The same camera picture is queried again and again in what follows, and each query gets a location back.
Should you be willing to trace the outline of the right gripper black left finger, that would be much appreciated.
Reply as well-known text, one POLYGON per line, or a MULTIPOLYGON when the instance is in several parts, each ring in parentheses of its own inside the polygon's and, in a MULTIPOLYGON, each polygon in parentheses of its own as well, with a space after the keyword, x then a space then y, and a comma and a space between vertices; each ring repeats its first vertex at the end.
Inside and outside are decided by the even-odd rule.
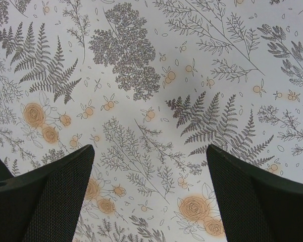
POLYGON ((0 241, 72 241, 94 155, 86 145, 19 176, 0 160, 0 241))

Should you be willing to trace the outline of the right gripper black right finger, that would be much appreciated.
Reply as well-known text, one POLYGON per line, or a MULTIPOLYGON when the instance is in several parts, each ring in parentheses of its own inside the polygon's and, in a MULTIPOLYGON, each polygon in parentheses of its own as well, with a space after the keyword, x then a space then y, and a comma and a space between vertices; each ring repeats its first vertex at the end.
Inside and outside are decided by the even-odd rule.
POLYGON ((303 184, 215 145, 206 155, 228 241, 303 241, 303 184))

